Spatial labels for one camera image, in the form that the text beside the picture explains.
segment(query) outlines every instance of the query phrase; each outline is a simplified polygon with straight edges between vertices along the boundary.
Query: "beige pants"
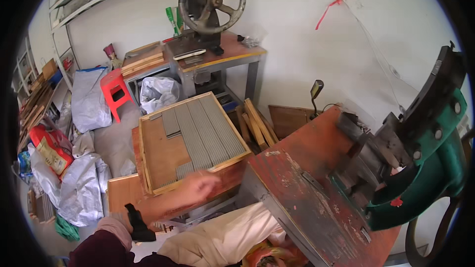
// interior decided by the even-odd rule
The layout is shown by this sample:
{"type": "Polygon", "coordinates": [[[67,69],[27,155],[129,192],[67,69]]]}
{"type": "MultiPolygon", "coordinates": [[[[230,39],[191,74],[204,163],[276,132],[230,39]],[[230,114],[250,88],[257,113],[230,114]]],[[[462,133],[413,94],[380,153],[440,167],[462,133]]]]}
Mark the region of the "beige pants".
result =
{"type": "Polygon", "coordinates": [[[284,233],[276,219],[259,202],[165,240],[158,254],[178,264],[222,267],[238,263],[253,246],[275,232],[284,233]]]}

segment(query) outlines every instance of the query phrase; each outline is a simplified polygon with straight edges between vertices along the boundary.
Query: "screw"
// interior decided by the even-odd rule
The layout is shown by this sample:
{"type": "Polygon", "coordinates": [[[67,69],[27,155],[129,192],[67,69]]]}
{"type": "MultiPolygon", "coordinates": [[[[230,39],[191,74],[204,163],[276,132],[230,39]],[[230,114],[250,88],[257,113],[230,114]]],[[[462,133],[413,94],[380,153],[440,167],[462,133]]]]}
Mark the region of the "screw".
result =
{"type": "Polygon", "coordinates": [[[442,139],[442,135],[443,135],[442,129],[441,129],[441,128],[437,128],[437,129],[436,129],[436,132],[434,133],[434,137],[436,138],[436,140],[441,140],[441,139],[442,139]]]}
{"type": "Polygon", "coordinates": [[[462,112],[462,106],[460,105],[460,102],[455,103],[454,111],[455,111],[456,114],[460,114],[460,112],[462,112]]]}
{"type": "Polygon", "coordinates": [[[419,160],[420,158],[422,158],[422,152],[421,151],[415,151],[412,154],[412,158],[414,158],[414,160],[419,160]]]}

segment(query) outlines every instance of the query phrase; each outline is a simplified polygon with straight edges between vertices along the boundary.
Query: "pink sleeve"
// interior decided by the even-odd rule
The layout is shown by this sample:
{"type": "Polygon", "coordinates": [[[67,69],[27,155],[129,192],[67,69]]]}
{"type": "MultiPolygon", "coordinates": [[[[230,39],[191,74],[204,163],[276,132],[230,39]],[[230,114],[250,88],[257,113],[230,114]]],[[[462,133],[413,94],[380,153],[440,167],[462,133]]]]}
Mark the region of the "pink sleeve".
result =
{"type": "Polygon", "coordinates": [[[95,232],[106,230],[114,234],[127,251],[132,249],[132,237],[127,228],[118,220],[111,217],[103,217],[98,223],[95,232]]]}

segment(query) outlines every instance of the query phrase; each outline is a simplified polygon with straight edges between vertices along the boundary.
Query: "hand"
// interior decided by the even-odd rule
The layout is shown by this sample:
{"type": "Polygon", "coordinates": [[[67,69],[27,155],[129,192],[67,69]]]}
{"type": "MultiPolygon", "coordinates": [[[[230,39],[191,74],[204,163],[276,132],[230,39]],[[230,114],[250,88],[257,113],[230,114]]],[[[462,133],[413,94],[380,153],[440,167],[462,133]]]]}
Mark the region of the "hand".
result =
{"type": "Polygon", "coordinates": [[[176,203],[186,206],[202,202],[219,183],[221,179],[210,172],[193,172],[187,175],[180,187],[174,191],[176,203]]]}

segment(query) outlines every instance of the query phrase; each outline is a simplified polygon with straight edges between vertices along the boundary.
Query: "floor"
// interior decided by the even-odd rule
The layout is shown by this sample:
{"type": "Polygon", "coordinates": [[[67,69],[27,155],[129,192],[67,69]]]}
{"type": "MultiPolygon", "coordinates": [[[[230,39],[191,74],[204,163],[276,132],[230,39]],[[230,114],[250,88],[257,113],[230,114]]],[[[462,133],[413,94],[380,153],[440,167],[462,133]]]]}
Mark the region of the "floor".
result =
{"type": "MultiPolygon", "coordinates": [[[[138,119],[141,116],[139,108],[127,102],[118,110],[121,122],[117,123],[113,119],[112,125],[109,127],[99,128],[94,131],[95,134],[95,151],[100,154],[105,163],[111,169],[112,177],[122,176],[121,168],[123,164],[130,160],[135,163],[134,150],[132,145],[131,130],[138,126],[138,119]]],[[[28,187],[26,185],[19,185],[21,196],[26,196],[28,187]]],[[[26,198],[21,200],[24,205],[25,212],[26,198]]],[[[108,215],[107,200],[103,194],[104,215],[108,215]]],[[[437,231],[438,224],[448,206],[448,199],[440,199],[434,203],[427,211],[419,217],[419,223],[416,230],[416,244],[418,246],[429,244],[428,252],[432,247],[432,243],[437,231]]],[[[80,241],[68,242],[56,233],[54,223],[39,224],[32,222],[27,216],[30,226],[33,229],[40,245],[42,245],[50,255],[67,256],[68,253],[74,250],[80,242],[84,241],[89,235],[93,234],[96,224],[89,227],[79,228],[80,241]]],[[[394,247],[391,250],[392,254],[404,252],[405,233],[407,225],[403,225],[401,233],[396,240],[394,247]]],[[[157,240],[153,242],[143,242],[139,244],[133,243],[132,251],[135,253],[135,262],[140,261],[141,258],[148,256],[153,251],[157,251],[163,242],[172,235],[179,233],[179,229],[175,228],[172,232],[158,234],[157,240]]]]}

